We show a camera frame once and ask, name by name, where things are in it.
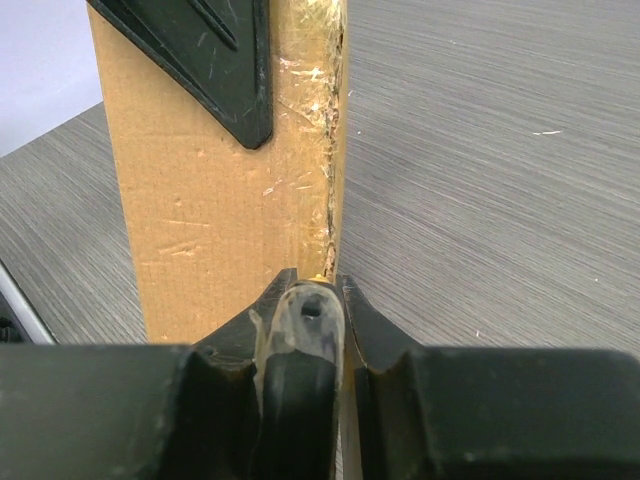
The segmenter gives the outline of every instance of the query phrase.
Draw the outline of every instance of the cardboard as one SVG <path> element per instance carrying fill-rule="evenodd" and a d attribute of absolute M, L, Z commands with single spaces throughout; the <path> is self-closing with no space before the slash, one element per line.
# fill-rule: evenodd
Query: cardboard
<path fill-rule="evenodd" d="M 272 0 L 274 136 L 243 149 L 89 8 L 151 342 L 195 342 L 282 268 L 332 278 L 346 147 L 344 0 Z"/>

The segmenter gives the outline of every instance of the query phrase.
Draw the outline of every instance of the black plastic clip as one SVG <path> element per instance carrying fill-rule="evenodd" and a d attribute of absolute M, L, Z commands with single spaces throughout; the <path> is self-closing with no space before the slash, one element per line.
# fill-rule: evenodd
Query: black plastic clip
<path fill-rule="evenodd" d="M 245 148 L 273 132 L 268 0 L 88 0 Z"/>

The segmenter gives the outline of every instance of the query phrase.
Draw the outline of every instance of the black plastic piece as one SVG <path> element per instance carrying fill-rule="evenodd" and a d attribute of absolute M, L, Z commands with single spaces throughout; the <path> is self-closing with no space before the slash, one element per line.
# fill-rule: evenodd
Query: black plastic piece
<path fill-rule="evenodd" d="M 311 293 L 289 303 L 292 285 L 300 285 L 295 270 L 280 272 L 251 307 L 194 347 L 2 346 L 0 474 L 333 478 L 334 364 L 298 349 L 274 353 L 262 415 L 258 408 L 250 309 L 267 328 L 282 318 L 279 302 L 295 305 L 288 311 L 296 326 L 328 311 L 322 301 L 307 303 Z M 337 286 L 346 312 L 344 478 L 640 478 L 633 357 L 426 347 L 376 311 L 351 278 L 338 277 Z"/>
<path fill-rule="evenodd" d="M 268 0 L 88 0 L 245 148 L 273 132 Z"/>
<path fill-rule="evenodd" d="M 345 478 L 640 478 L 640 363 L 602 350 L 425 347 L 339 279 Z"/>

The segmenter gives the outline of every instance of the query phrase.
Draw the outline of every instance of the gray laminate surface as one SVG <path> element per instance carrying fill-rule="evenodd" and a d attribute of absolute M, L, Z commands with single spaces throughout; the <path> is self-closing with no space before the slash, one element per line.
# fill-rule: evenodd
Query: gray laminate surface
<path fill-rule="evenodd" d="M 640 354 L 640 4 L 350 23 L 342 269 L 427 342 Z M 0 160 L 0 256 L 65 342 L 143 339 L 105 131 L 96 107 Z"/>

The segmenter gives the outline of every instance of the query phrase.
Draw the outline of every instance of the white wall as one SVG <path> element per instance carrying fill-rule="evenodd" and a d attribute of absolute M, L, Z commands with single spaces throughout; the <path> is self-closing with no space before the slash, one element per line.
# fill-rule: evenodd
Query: white wall
<path fill-rule="evenodd" d="M 102 96 L 85 0 L 0 3 L 2 157 Z"/>

